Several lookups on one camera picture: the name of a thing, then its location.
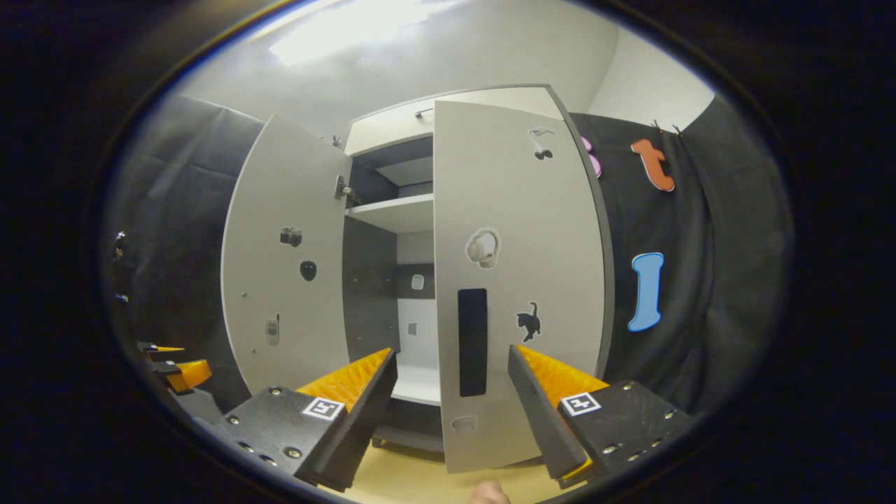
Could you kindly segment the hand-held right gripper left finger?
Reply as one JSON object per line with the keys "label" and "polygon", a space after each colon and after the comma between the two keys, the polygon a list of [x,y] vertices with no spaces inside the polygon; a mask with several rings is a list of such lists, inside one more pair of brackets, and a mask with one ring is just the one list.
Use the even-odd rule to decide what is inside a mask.
{"label": "hand-held right gripper left finger", "polygon": [[397,378],[396,352],[384,348],[298,388],[267,386],[212,421],[210,433],[278,478],[345,491]]}

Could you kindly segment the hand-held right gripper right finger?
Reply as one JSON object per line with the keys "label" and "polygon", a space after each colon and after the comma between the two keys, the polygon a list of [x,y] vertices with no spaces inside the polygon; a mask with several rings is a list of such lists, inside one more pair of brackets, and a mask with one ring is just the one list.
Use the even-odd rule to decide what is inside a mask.
{"label": "hand-held right gripper right finger", "polygon": [[639,466],[695,422],[637,381],[607,383],[522,345],[509,348],[507,372],[548,475],[562,489]]}

